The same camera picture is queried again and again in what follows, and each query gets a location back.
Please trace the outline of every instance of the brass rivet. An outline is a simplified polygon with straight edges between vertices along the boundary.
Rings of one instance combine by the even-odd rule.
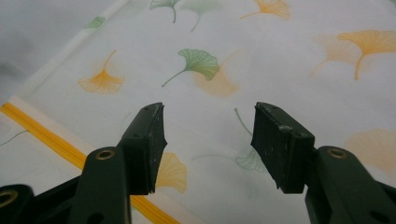
[[[347,154],[345,153],[345,151],[338,149],[338,148],[330,148],[329,150],[327,150],[327,152],[337,158],[337,159],[346,159],[347,158]]]
[[[7,206],[18,198],[18,192],[15,189],[6,189],[0,192],[0,208]]]
[[[116,153],[113,150],[103,150],[96,154],[96,159],[99,161],[107,160],[112,158]]]

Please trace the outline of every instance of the ginkgo leaf print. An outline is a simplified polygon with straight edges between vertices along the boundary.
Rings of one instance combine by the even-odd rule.
[[[233,53],[227,57],[220,64],[218,73],[209,82],[206,81],[205,77],[201,76],[201,74],[194,72],[193,78],[195,84],[203,91],[219,97],[227,97],[238,91],[239,87],[233,84],[227,76],[226,64],[230,63],[232,58],[234,58],[239,53],[240,51],[237,51],[236,53]]]
[[[163,83],[163,87],[183,72],[197,72],[204,76],[206,81],[210,81],[219,71],[218,59],[204,50],[183,49],[178,54],[186,59],[186,67]]]
[[[194,31],[201,21],[202,15],[212,10],[221,9],[221,4],[215,0],[190,0],[185,2],[180,9],[190,10],[198,15],[198,19],[191,29],[191,31]]]
[[[157,7],[170,7],[172,8],[173,12],[174,12],[174,21],[173,23],[176,22],[176,10],[175,10],[175,4],[178,2],[179,0],[152,0],[151,1],[151,5],[149,6],[149,9],[154,9]]]
[[[396,132],[373,129],[356,133],[345,143],[363,164],[372,165],[388,175],[396,168]]]
[[[245,123],[242,121],[241,117],[239,116],[238,109],[234,109],[236,116],[238,117],[239,122],[242,124],[244,129],[253,136],[253,133],[248,130]],[[262,162],[262,158],[260,157],[259,153],[253,148],[250,147],[249,153],[247,155],[241,155],[235,158],[235,162],[242,168],[247,170],[256,170],[259,172],[264,172],[265,167],[264,163]]]
[[[96,17],[93,19],[93,21],[88,23],[85,28],[99,28],[105,22],[105,20],[105,17]]]
[[[172,187],[180,193],[187,189],[187,168],[175,153],[163,153],[157,176],[156,188]]]
[[[314,38],[314,41],[326,49],[326,58],[315,67],[311,77],[328,62],[356,64],[361,55],[361,51],[356,45],[340,40],[333,35],[319,35]]]
[[[260,13],[274,14],[282,20],[290,19],[289,6],[284,0],[255,0],[255,2],[259,6],[260,10],[247,14],[246,16],[241,17],[241,19]]]
[[[78,84],[81,86],[82,89],[88,92],[95,92],[99,94],[116,93],[120,90],[120,87],[124,82],[125,78],[113,77],[106,70],[108,61],[115,52],[116,51],[114,50],[108,56],[102,71],[98,75],[89,78],[84,77],[78,81]]]
[[[359,71],[364,57],[374,53],[396,52],[396,31],[365,30],[343,33],[338,38],[349,40],[361,48],[361,57],[355,69],[356,80],[359,80]]]

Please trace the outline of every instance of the tablecloth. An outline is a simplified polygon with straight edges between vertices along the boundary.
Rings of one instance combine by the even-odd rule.
[[[307,223],[304,195],[277,190],[249,145],[254,105],[283,108],[316,147],[343,147],[395,186],[395,62],[389,0],[120,0],[3,112],[20,110],[87,155],[163,102],[168,146],[150,202],[181,223]],[[2,184],[40,192],[79,174],[1,118]]]

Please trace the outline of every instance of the orange ginkgo leaf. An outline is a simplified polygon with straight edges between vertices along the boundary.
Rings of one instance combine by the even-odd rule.
[[[373,129],[356,133],[345,143],[363,164],[372,165],[388,175],[396,168],[396,132]]]
[[[210,81],[207,81],[204,77],[200,76],[199,73],[194,72],[193,79],[195,84],[206,93],[219,97],[227,97],[238,91],[239,87],[233,84],[227,77],[226,63],[229,63],[240,52],[241,51],[239,50],[228,56],[219,65],[219,71]]]
[[[290,18],[289,6],[284,0],[255,0],[255,2],[259,6],[260,11],[247,14],[246,16],[241,17],[241,19],[259,13],[274,14],[283,20],[288,20]]]
[[[78,84],[81,86],[82,89],[88,92],[95,92],[99,94],[116,93],[120,90],[120,87],[124,82],[125,78],[113,77],[106,70],[108,61],[115,52],[116,51],[114,50],[108,56],[102,71],[98,75],[89,78],[84,77],[78,81]]]
[[[365,30],[352,33],[343,33],[340,40],[349,40],[361,48],[361,57],[356,63],[355,79],[359,79],[361,61],[373,53],[396,52],[396,31]]]
[[[180,193],[187,189],[187,168],[175,153],[163,153],[155,187],[172,187]]]
[[[315,67],[311,77],[317,74],[318,70],[328,62],[356,64],[361,56],[361,51],[356,45],[340,40],[337,36],[318,35],[314,37],[314,41],[326,49],[326,58]]]

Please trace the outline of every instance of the yellow stripe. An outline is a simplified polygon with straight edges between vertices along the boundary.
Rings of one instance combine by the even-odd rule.
[[[64,141],[60,136],[46,129],[34,119],[30,118],[27,114],[19,110],[11,103],[5,103],[0,107],[0,111],[7,115],[9,118],[14,119],[24,129],[29,131],[42,143],[47,145],[53,151],[58,153],[67,161],[73,163],[79,169],[84,167],[86,156],[78,149]],[[178,223],[175,219],[167,215],[160,208],[151,203],[143,196],[131,196],[132,205],[153,223]]]

